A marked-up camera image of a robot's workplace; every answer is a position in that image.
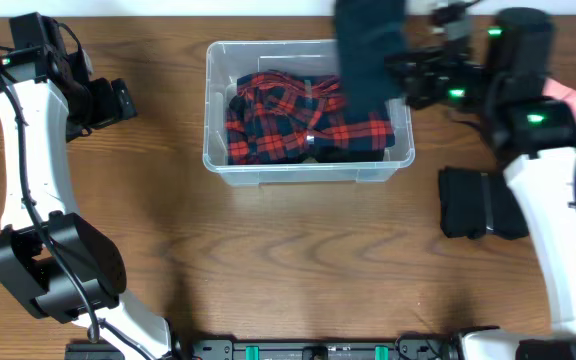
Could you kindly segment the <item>black shirt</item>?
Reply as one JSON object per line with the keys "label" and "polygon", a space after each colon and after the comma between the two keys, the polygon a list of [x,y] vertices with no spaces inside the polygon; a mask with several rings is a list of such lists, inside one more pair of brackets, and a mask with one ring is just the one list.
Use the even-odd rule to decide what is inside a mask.
{"label": "black shirt", "polygon": [[402,90],[386,59],[407,51],[404,0],[337,0],[334,26],[347,113],[365,115]]}

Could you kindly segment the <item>red plaid flannel shirt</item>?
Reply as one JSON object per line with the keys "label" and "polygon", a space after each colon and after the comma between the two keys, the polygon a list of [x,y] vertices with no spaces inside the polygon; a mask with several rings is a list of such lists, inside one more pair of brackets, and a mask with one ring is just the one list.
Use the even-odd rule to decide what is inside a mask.
{"label": "red plaid flannel shirt", "polygon": [[375,162],[396,144],[387,107],[351,113],[335,75],[245,75],[224,127],[230,165]]}

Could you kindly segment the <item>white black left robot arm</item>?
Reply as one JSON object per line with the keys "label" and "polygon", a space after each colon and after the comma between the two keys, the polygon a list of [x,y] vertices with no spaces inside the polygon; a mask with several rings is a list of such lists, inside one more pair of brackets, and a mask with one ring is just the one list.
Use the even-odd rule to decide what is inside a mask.
{"label": "white black left robot arm", "polygon": [[136,116],[125,82],[94,78],[86,52],[66,49],[69,27],[51,17],[29,13],[9,26],[0,283],[31,316],[85,329],[84,358],[179,358],[169,322],[128,289],[117,246],[80,216],[70,177],[70,141]]}

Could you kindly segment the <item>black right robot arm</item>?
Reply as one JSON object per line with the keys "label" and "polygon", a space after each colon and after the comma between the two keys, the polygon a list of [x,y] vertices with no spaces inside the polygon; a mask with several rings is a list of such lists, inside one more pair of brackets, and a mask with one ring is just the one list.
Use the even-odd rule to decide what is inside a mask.
{"label": "black right robot arm", "polygon": [[500,11],[483,64],[471,59],[465,1],[431,14],[444,41],[390,57],[387,69],[413,109],[445,103],[478,115],[483,136],[504,163],[505,182],[527,223],[546,284],[552,332],[519,335],[497,327],[465,330],[449,359],[576,359],[576,121],[543,92],[555,27],[537,9]]}

